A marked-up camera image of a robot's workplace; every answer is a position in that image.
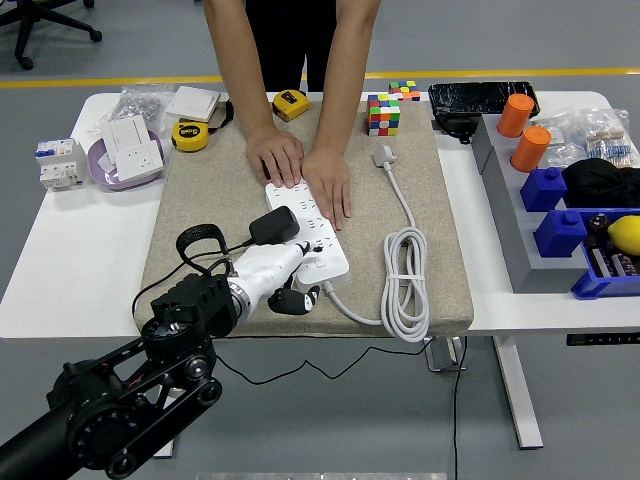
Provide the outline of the person's right hand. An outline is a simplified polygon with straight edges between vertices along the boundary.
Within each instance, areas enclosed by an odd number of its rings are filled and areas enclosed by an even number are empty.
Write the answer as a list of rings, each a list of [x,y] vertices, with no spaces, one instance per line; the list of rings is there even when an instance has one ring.
[[[293,135],[266,127],[247,136],[247,157],[260,183],[291,188],[302,178],[302,143]]]

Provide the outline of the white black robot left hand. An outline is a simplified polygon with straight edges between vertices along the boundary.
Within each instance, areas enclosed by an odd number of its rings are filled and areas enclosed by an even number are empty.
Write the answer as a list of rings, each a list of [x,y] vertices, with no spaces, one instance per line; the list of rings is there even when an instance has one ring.
[[[307,292],[292,289],[293,274],[310,251],[320,247],[308,241],[295,244],[251,246],[235,262],[234,275],[227,278],[238,322],[247,320],[266,299],[269,308],[284,315],[309,313],[320,295],[318,286]]]

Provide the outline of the person's left hand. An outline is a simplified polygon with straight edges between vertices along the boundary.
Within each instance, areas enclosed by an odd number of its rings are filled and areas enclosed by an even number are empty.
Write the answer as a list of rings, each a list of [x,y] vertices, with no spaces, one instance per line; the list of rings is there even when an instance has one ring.
[[[344,219],[351,217],[350,171],[344,154],[314,147],[302,160],[302,177],[321,215],[341,231]]]

